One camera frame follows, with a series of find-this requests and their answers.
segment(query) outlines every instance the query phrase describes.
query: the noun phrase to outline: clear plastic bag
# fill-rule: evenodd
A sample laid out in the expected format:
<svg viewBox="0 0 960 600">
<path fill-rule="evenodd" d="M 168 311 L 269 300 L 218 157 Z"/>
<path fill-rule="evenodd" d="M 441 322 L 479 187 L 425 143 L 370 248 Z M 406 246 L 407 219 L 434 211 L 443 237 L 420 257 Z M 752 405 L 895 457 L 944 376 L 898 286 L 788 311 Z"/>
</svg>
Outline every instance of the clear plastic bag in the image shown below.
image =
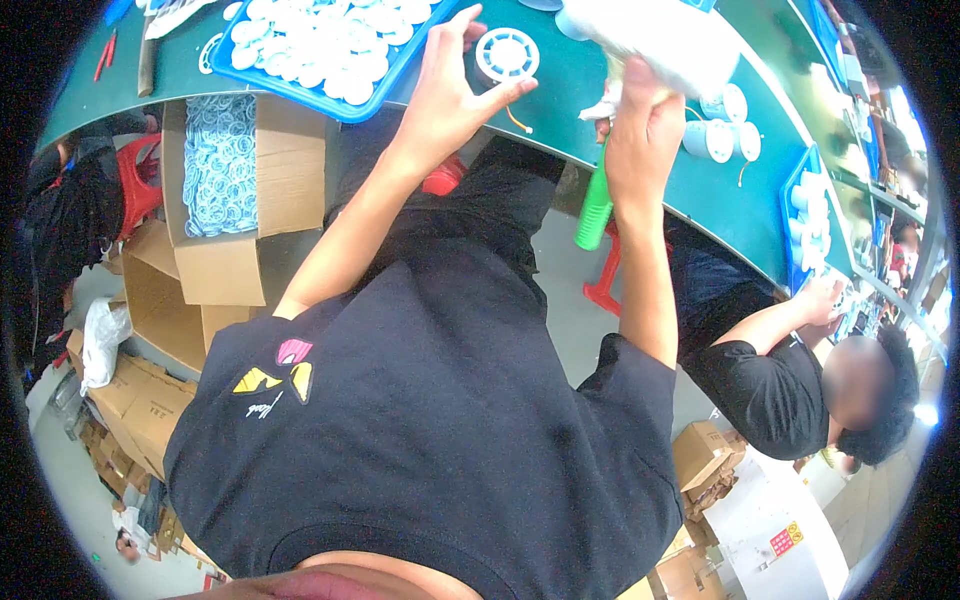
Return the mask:
<svg viewBox="0 0 960 600">
<path fill-rule="evenodd" d="M 80 393 L 86 396 L 90 388 L 102 388 L 113 378 L 117 347 L 133 335 L 130 311 L 127 305 L 110 310 L 108 298 L 98 298 L 90 304 L 84 324 L 84 380 Z"/>
</svg>

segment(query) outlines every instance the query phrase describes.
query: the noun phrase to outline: left hand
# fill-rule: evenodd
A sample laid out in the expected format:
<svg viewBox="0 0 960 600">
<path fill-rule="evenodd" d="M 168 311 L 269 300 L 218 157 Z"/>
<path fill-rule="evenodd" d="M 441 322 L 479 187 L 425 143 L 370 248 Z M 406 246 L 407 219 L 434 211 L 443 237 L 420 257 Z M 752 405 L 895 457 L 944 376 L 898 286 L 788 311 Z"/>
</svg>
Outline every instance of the left hand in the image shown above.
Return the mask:
<svg viewBox="0 0 960 600">
<path fill-rule="evenodd" d="M 537 87 L 537 80 L 504 82 L 475 96 L 467 84 L 464 52 L 487 26 L 474 19 L 479 4 L 430 29 L 420 80 L 391 144 L 424 176 L 457 152 L 498 111 Z"/>
</svg>

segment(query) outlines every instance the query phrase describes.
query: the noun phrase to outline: green handle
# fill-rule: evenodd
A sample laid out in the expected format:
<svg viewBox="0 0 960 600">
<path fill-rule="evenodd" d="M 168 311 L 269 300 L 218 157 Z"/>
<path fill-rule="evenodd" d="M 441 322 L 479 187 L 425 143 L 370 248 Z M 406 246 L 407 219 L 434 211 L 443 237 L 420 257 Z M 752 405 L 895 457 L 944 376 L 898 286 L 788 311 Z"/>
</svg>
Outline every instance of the green handle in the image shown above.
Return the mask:
<svg viewBox="0 0 960 600">
<path fill-rule="evenodd" d="M 577 246 L 592 252 L 600 246 L 604 229 L 610 220 L 613 210 L 613 200 L 607 189 L 607 171 L 604 168 L 604 155 L 607 153 L 607 144 L 604 143 L 597 161 L 597 169 L 590 178 L 587 195 L 584 197 L 584 207 L 580 210 L 580 222 L 577 224 L 577 234 L 573 241 Z"/>
</svg>

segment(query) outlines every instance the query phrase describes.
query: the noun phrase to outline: warning sign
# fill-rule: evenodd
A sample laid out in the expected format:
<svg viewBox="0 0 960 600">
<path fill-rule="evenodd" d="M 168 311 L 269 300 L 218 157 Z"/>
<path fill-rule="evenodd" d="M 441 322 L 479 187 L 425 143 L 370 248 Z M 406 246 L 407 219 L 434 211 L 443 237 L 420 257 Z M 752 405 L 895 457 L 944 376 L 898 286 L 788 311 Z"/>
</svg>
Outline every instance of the warning sign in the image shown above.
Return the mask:
<svg viewBox="0 0 960 600">
<path fill-rule="evenodd" d="M 774 549 L 776 556 L 781 556 L 784 552 L 794 547 L 804 539 L 804 534 L 800 532 L 797 521 L 787 525 L 787 528 L 779 532 L 770 539 L 770 546 Z"/>
</svg>

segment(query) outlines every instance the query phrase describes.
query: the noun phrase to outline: green tabletop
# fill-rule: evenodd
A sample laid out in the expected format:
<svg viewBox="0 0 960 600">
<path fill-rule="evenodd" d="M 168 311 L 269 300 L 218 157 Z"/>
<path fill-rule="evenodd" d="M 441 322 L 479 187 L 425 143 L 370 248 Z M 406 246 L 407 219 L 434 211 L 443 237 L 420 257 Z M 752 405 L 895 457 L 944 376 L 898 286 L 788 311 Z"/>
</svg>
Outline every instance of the green tabletop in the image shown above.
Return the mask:
<svg viewBox="0 0 960 600">
<path fill-rule="evenodd" d="M 797 27 L 802 21 L 783 0 L 758 0 L 786 7 L 788 26 Z M 454 11 L 472 4 L 464 0 Z M 111 68 L 105 68 L 99 82 L 94 83 L 100 53 L 110 30 L 100 25 L 90 41 L 77 56 L 69 82 L 62 92 L 40 140 L 45 145 L 60 135 L 79 126 L 127 108 L 155 102 L 206 93 L 235 92 L 247 89 L 230 79 L 204 75 L 197 66 L 201 48 L 215 34 L 223 31 L 226 21 L 221 17 L 224 3 L 201 9 L 186 23 L 159 43 L 156 60 L 155 91 L 151 97 L 136 97 L 136 66 L 139 39 L 143 29 L 142 14 L 130 10 L 117 24 L 116 54 Z M 757 8 L 754 0 L 722 0 L 718 10 L 739 32 L 773 30 L 778 39 L 784 36 L 783 26 L 775 12 Z M 593 126 L 577 119 L 582 108 L 593 105 L 603 91 L 606 63 L 598 46 L 591 42 L 577 42 L 563 36 L 553 22 L 553 15 L 520 5 L 516 0 L 491 0 L 486 3 L 481 20 L 491 28 L 517 27 L 538 44 L 541 53 L 537 78 L 540 87 L 513 105 L 515 116 L 534 129 L 527 135 L 514 126 L 505 113 L 494 116 L 489 125 L 508 135 L 592 168 L 600 148 L 594 143 Z M 754 45 L 763 40 L 747 39 Z M 782 65 L 788 48 L 755 46 L 764 61 Z M 789 64 L 793 58 L 786 57 Z M 468 68 L 472 81 L 472 69 Z M 419 62 L 414 60 L 396 85 L 388 102 L 406 104 L 416 85 Z M 786 281 L 786 254 L 780 216 L 779 191 L 787 175 L 803 153 L 806 142 L 797 126 L 789 118 L 784 106 L 764 82 L 756 69 L 741 58 L 732 81 L 743 88 L 750 105 L 750 120 L 765 135 L 760 159 L 743 173 L 743 186 L 737 186 L 737 175 L 742 161 L 732 159 L 726 164 L 698 158 L 681 150 L 667 184 L 665 203 L 678 215 L 702 228 L 721 243 L 741 255 L 773 281 Z M 801 101 L 803 92 L 793 89 L 790 82 L 783 84 L 791 100 Z M 804 110 L 798 107 L 809 127 Z M 813 121 L 824 118 L 822 110 L 806 111 Z M 814 135 L 814 139 L 823 138 Z M 824 159 L 830 162 L 828 151 Z M 831 235 L 843 239 L 840 224 L 832 217 Z M 829 261 L 841 271 L 849 270 L 844 245 L 835 243 Z"/>
</svg>

